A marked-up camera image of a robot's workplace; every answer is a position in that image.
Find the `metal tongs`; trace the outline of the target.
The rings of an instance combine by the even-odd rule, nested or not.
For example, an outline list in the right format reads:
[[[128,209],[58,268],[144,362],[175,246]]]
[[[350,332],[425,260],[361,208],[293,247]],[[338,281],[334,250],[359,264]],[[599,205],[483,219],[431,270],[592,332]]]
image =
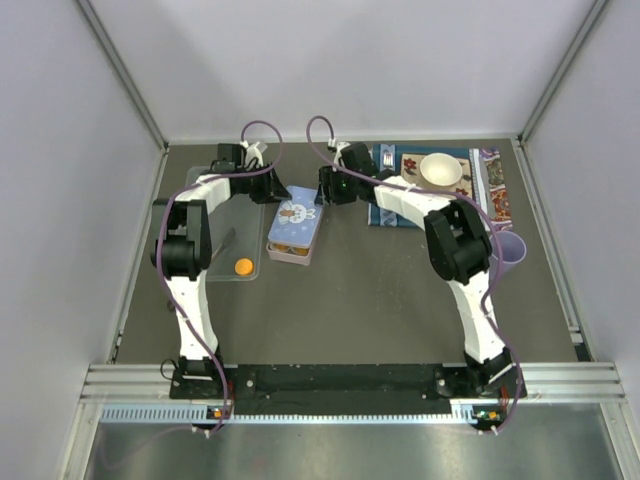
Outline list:
[[[226,249],[228,249],[234,242],[236,237],[236,231],[234,228],[230,228],[224,235],[220,244],[212,252],[211,261],[215,261]]]

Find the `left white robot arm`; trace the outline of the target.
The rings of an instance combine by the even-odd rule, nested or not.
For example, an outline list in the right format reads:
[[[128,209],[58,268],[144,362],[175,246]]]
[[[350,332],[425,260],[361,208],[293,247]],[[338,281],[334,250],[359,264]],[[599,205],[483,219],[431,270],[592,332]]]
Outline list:
[[[152,203],[151,262],[174,307],[181,337],[173,381],[178,386],[192,381],[209,397],[220,394],[227,382],[216,356],[219,342],[206,293],[213,255],[209,217],[237,195],[247,195],[256,204],[290,197],[275,167],[264,162],[265,150],[262,142],[221,144],[217,158],[192,184]]]

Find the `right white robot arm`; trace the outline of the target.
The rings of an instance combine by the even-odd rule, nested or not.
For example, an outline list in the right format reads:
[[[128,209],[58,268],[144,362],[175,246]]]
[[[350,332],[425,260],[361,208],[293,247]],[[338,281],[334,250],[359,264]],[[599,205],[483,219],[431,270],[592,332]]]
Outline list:
[[[464,332],[466,380],[476,394],[522,393],[522,372],[498,331],[490,298],[492,244],[484,212],[468,198],[432,194],[380,170],[363,143],[328,141],[334,159],[319,170],[318,204],[357,200],[396,213],[423,230],[435,273],[454,296]]]

